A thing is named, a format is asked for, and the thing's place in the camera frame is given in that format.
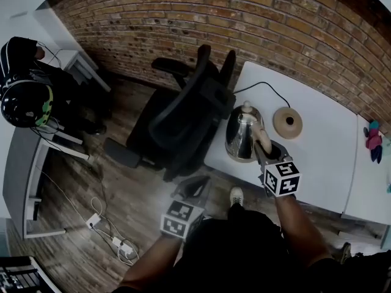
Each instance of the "gray desk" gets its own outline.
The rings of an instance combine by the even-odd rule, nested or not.
[[[7,163],[5,165],[2,194],[10,212],[12,222],[22,239],[65,233],[65,229],[63,228],[33,233],[28,232],[26,227],[28,217],[27,206],[29,203],[41,201],[40,198],[37,198],[34,195],[41,175],[39,169],[43,167],[48,148],[51,147],[56,150],[61,149],[63,152],[83,159],[89,158],[86,154],[82,154],[51,141],[53,138],[52,134],[42,133],[42,135],[44,138],[48,139],[49,142],[28,128],[15,128],[7,156]],[[68,140],[75,139],[64,133],[62,134],[62,137]]]

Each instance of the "electric kettle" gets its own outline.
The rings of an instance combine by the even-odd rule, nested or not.
[[[252,162],[256,160],[254,143],[259,141],[263,150],[270,154],[272,145],[265,131],[259,111],[249,101],[235,108],[228,120],[225,135],[225,149],[235,160]]]

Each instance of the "brick wall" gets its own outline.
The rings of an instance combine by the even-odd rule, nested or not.
[[[338,0],[49,0],[80,45],[103,68],[176,86],[152,70],[156,57],[195,64],[211,45],[221,66],[234,49],[379,120],[391,134],[391,44]]]

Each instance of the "black and white cube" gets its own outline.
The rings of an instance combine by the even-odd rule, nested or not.
[[[199,225],[204,209],[173,200],[168,211],[161,216],[160,230],[182,239]]]
[[[293,162],[265,166],[263,184],[275,196],[294,194],[299,190],[301,174]]]

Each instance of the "kettle handle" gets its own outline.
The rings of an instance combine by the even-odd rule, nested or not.
[[[251,125],[252,133],[254,134],[254,141],[258,140],[261,143],[262,148],[268,154],[271,153],[272,146],[271,141],[266,130],[258,122]]]

